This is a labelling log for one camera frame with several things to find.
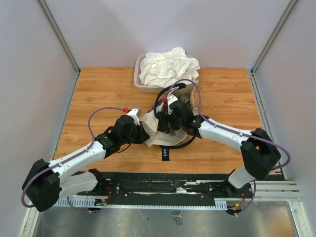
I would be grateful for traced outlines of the cream canvas tote bag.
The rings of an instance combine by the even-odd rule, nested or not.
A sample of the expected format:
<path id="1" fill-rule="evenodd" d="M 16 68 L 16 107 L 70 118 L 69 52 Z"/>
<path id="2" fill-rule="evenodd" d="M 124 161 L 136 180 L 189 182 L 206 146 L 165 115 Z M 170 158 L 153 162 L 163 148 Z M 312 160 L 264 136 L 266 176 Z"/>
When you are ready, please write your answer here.
<path id="1" fill-rule="evenodd" d="M 190 145 L 196 138 L 192 135 L 189 140 L 186 140 L 188 134 L 177 125 L 168 113 L 167 95 L 172 95 L 185 102 L 190 110 L 193 110 L 195 108 L 194 90 L 193 84 L 183 82 L 175 84 L 173 88 L 168 86 L 162 89 L 156 96 L 152 108 L 141 118 L 143 128 L 149 135 L 146 144 L 149 147 L 157 145 L 161 148 L 162 161 L 170 160 L 170 150 L 182 149 Z"/>

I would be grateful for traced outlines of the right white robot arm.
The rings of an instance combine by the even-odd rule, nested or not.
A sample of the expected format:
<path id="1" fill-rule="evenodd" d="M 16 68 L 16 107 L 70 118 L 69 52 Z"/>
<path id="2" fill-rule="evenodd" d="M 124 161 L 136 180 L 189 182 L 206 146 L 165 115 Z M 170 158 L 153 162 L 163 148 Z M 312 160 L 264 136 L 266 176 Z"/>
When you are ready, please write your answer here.
<path id="1" fill-rule="evenodd" d="M 234 169 L 223 182 L 224 193 L 231 198 L 253 180 L 265 180 L 281 158 L 277 146 L 261 128 L 254 131 L 240 130 L 210 119 L 194 115 L 189 106 L 178 99 L 161 99 L 162 106 L 155 116 L 164 131 L 183 130 L 188 135 L 214 140 L 238 151 L 243 165 Z"/>

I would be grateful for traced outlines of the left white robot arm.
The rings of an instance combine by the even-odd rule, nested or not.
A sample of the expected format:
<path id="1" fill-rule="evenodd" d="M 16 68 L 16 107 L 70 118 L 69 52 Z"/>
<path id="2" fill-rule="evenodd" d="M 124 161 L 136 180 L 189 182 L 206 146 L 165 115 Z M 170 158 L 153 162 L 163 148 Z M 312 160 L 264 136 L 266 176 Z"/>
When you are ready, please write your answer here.
<path id="1" fill-rule="evenodd" d="M 31 167 L 23 185 L 21 202 L 39 212 L 50 209 L 60 198 L 91 191 L 101 195 L 106 183 L 97 170 L 81 175 L 84 167 L 121 152 L 123 145 L 142 144 L 149 139 L 136 108 L 120 116 L 114 126 L 92 136 L 90 143 L 73 153 L 53 161 L 37 160 Z"/>

